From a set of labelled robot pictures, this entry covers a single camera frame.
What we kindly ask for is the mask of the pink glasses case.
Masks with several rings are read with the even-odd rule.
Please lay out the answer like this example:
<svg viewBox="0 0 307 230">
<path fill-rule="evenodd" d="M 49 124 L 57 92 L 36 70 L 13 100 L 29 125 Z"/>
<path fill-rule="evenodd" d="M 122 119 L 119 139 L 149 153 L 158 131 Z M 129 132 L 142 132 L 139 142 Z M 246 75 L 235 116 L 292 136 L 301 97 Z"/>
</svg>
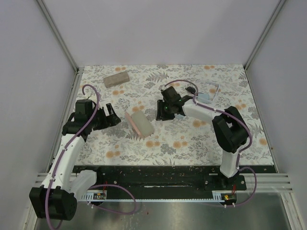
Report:
<svg viewBox="0 0 307 230">
<path fill-rule="evenodd" d="M 137 111 L 133 114 L 125 112 L 125 118 L 139 137 L 146 138 L 154 133 L 153 125 L 142 111 Z"/>
</svg>

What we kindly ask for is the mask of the light blue cleaning cloth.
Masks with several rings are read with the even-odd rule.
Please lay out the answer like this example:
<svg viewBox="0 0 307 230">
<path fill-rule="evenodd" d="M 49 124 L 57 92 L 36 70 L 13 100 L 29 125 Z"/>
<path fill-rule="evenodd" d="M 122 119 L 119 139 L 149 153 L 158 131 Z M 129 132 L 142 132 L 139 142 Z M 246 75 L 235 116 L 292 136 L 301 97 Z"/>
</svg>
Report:
<svg viewBox="0 0 307 230">
<path fill-rule="evenodd" d="M 180 115 L 180 114 L 177 114 L 177 115 L 175 115 L 175 118 L 177 118 L 177 119 L 183 119 L 184 116 L 183 116 L 183 115 Z"/>
</svg>

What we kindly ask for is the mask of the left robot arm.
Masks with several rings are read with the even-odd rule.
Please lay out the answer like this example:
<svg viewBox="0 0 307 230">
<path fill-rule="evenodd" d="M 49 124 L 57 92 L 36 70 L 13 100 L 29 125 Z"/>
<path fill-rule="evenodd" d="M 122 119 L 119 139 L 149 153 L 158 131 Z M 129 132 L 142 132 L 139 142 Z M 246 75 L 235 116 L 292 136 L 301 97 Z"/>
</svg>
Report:
<svg viewBox="0 0 307 230">
<path fill-rule="evenodd" d="M 76 158 L 92 131 L 118 125 L 121 119 L 112 105 L 98 108 L 90 99 L 78 100 L 68 121 L 62 128 L 59 151 L 49 173 L 39 187 L 29 193 L 31 204 L 39 219 L 71 220 L 77 202 L 89 187 L 99 189 L 104 184 L 102 175 L 91 170 L 80 173 L 73 181 L 71 173 Z"/>
</svg>

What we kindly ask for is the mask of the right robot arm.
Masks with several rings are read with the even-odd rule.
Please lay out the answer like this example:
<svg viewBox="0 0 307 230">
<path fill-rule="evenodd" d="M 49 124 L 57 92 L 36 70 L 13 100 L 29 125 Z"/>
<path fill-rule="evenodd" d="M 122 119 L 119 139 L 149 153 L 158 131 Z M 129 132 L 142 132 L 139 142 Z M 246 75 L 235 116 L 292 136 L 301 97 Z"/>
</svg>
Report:
<svg viewBox="0 0 307 230">
<path fill-rule="evenodd" d="M 211 123 L 217 143 L 222 148 L 222 163 L 218 184 L 228 190 L 235 185 L 235 175 L 239 171 L 240 153 L 252 143 L 249 128 L 237 108 L 214 109 L 195 101 L 190 96 L 177 97 L 177 101 L 158 100 L 156 120 L 173 120 L 176 115 L 193 117 Z"/>
</svg>

